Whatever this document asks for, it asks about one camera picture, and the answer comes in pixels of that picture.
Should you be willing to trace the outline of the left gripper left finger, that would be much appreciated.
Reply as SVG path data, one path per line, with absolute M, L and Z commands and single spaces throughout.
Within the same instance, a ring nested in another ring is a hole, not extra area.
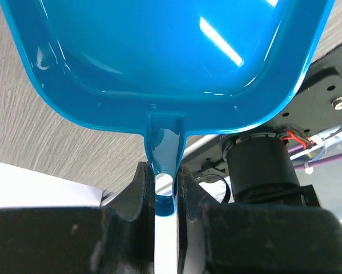
M 155 177 L 146 162 L 100 207 L 0 208 L 0 273 L 153 273 Z

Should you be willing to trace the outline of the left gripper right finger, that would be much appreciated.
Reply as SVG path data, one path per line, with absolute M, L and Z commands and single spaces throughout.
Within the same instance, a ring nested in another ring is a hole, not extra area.
M 222 204 L 176 176 L 178 273 L 342 273 L 342 225 L 319 207 Z

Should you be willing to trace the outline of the blue dustpan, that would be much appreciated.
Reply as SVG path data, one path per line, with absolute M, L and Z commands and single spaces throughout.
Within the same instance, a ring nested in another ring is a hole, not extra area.
M 1 1 L 26 74 L 59 115 L 144 138 L 175 176 L 191 135 L 251 130 L 307 73 L 333 1 Z

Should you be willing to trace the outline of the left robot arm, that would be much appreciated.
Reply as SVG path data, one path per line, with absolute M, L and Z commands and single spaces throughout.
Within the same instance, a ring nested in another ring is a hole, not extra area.
M 342 226 L 270 133 L 227 140 L 234 202 L 176 175 L 178 273 L 342 273 Z M 108 205 L 0 209 L 0 273 L 153 273 L 160 203 L 146 162 Z

